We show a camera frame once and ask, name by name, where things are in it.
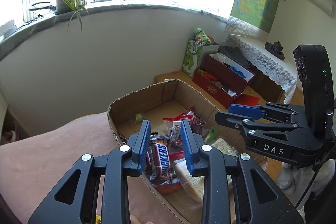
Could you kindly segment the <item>pale green candy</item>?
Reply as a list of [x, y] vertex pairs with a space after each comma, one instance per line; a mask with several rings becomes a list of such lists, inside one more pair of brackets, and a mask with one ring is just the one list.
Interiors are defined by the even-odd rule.
[[135, 124], [142, 123], [146, 119], [146, 116], [144, 116], [141, 113], [138, 113], [135, 115]]

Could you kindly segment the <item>red booklet on floor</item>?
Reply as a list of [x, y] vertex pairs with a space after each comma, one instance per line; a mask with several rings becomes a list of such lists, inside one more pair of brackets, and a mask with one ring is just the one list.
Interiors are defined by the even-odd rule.
[[251, 96], [248, 94], [241, 94], [234, 100], [234, 104], [244, 106], [256, 106], [259, 103], [260, 98]]

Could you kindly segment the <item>dark red gift box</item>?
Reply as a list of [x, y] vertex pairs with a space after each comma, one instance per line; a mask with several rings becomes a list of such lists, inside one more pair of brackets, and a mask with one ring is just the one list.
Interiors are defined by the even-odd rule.
[[202, 69], [234, 91], [238, 96], [249, 86], [255, 74], [222, 53], [206, 55]]

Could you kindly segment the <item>open cardboard box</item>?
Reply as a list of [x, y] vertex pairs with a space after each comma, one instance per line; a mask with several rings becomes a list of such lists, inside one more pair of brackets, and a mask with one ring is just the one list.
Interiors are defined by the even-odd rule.
[[[127, 142], [130, 135], [140, 130], [148, 120], [151, 132], [163, 136], [169, 153], [182, 149], [180, 115], [186, 113], [190, 127], [205, 136], [216, 133], [216, 148], [237, 155], [245, 153], [245, 143], [238, 130], [217, 125], [215, 114], [219, 109], [200, 92], [181, 80], [169, 80], [131, 92], [108, 108], [109, 124], [118, 144]], [[202, 177], [193, 179], [189, 187], [186, 172], [178, 172], [177, 190], [162, 190], [142, 174], [127, 180], [129, 210], [142, 223], [200, 223], [202, 219]]]

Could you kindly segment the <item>brown Snickers bar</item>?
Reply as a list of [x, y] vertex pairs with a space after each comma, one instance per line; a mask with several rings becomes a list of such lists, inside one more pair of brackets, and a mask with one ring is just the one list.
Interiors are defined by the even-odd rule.
[[147, 152], [147, 157], [146, 157], [146, 169], [145, 169], [145, 173], [147, 175], [150, 175], [153, 173], [155, 169], [155, 162], [154, 162], [154, 158], [153, 158], [153, 153], [148, 151]]

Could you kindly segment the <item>green gift bag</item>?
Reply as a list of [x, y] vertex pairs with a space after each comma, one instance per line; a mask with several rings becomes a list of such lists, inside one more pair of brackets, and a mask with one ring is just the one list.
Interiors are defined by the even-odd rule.
[[201, 28], [194, 29], [193, 36], [187, 44], [182, 64], [182, 71], [191, 78], [194, 72], [201, 68], [205, 55], [216, 53], [219, 49], [219, 44], [206, 35]]

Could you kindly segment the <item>yellow candy packet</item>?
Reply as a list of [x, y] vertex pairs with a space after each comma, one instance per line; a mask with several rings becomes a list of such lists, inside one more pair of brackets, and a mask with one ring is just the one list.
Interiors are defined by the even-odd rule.
[[99, 215], [96, 215], [96, 224], [101, 224], [101, 217]]

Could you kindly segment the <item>red-edged dried fruit bag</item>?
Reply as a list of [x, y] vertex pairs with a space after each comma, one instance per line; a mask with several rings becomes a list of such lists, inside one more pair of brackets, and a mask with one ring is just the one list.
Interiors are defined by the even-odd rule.
[[183, 120], [188, 121], [190, 124], [190, 120], [193, 118], [193, 116], [189, 114], [190, 110], [192, 110], [192, 108], [174, 117], [163, 118], [163, 121], [167, 123], [167, 134], [170, 139], [171, 147], [179, 150], [182, 149], [181, 124]]

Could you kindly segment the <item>white lace tablecloth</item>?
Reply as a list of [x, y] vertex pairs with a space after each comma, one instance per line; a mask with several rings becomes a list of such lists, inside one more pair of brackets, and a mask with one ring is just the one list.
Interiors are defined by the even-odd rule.
[[298, 80], [297, 71], [291, 63], [272, 55], [264, 48], [265, 44], [255, 38], [228, 34], [224, 44], [238, 47], [252, 65], [282, 88], [285, 93], [284, 103], [290, 103]]

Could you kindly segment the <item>green candy wrapper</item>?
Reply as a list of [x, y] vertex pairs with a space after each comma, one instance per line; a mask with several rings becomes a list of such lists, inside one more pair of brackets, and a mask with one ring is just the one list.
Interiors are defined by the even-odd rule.
[[217, 131], [215, 128], [211, 128], [210, 131], [208, 132], [207, 136], [205, 137], [205, 144], [213, 144], [214, 141], [216, 141], [217, 138]]

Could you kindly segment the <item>white power adapter box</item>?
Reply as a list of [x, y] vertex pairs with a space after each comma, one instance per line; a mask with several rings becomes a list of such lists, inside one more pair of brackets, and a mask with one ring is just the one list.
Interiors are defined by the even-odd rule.
[[0, 26], [0, 36], [7, 38], [17, 31], [17, 26], [14, 20], [10, 20], [7, 23]]

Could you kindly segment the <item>red shoe box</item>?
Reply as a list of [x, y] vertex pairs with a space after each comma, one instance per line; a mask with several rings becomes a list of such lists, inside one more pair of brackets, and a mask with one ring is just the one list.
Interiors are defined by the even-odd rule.
[[225, 108], [229, 108], [233, 104], [234, 100], [238, 97], [233, 98], [227, 92], [222, 90], [220, 87], [216, 86], [210, 80], [205, 78], [198, 71], [194, 72], [193, 82], [196, 83], [200, 88], [207, 92], [211, 97], [216, 99]]

